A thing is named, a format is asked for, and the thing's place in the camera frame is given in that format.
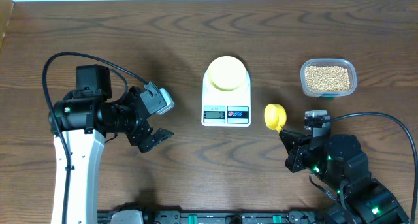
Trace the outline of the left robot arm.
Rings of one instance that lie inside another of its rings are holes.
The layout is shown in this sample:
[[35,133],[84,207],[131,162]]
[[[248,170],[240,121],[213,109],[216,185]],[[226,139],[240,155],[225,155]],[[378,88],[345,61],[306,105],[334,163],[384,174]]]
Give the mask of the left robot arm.
[[173,133],[153,129],[147,119],[174,107],[163,89],[132,87],[120,102],[102,97],[65,99],[56,103],[63,138],[54,138],[56,182],[52,223],[97,223],[99,167],[108,133],[125,134],[146,153]]

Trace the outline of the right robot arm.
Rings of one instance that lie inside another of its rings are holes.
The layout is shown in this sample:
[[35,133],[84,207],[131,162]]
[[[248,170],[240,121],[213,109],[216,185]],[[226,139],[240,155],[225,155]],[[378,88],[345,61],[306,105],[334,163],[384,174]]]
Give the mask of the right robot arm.
[[322,191],[334,204],[320,211],[319,223],[409,223],[395,196],[369,171],[368,157],[354,135],[331,135],[330,124],[303,135],[279,133],[292,172],[308,169],[328,185]]

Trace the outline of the yellow measuring scoop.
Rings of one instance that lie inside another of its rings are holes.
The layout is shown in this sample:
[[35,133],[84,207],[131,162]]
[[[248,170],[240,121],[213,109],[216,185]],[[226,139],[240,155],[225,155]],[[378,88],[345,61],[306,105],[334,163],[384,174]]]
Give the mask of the yellow measuring scoop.
[[287,121],[287,113],[280,104],[268,104],[264,111],[264,120],[270,130],[280,132]]

